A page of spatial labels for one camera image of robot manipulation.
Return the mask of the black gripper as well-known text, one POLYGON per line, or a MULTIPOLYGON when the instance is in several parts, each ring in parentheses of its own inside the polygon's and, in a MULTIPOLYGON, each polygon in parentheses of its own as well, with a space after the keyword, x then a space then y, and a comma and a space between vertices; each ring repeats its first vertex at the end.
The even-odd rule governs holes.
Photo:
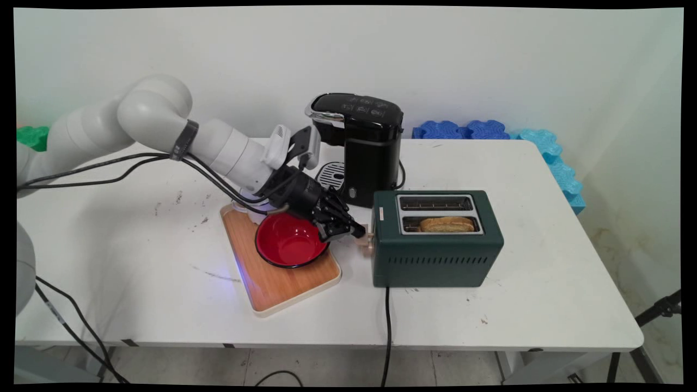
POLYGON ((259 189, 258 197, 297 218, 318 222, 321 242, 353 236, 363 238, 366 228, 349 214, 349 207, 335 188, 326 188, 297 167, 281 167, 272 172, 259 189))

